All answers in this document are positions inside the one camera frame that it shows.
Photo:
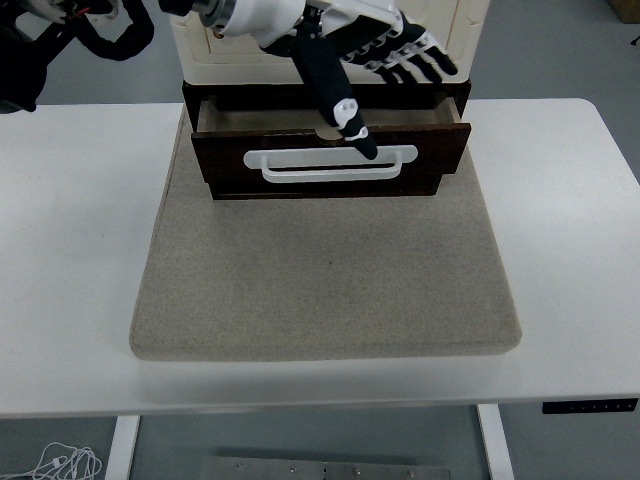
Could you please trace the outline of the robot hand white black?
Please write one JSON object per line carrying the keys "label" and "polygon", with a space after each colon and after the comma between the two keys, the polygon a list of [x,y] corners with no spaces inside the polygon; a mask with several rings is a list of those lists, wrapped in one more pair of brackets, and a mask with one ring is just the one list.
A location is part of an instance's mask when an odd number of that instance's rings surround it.
{"label": "robot hand white black", "polygon": [[292,60],[323,119],[367,159],[377,145],[361,116],[345,64],[388,84],[431,83],[458,68],[439,41],[394,1],[216,1],[200,14],[219,35],[248,35],[266,54]]}

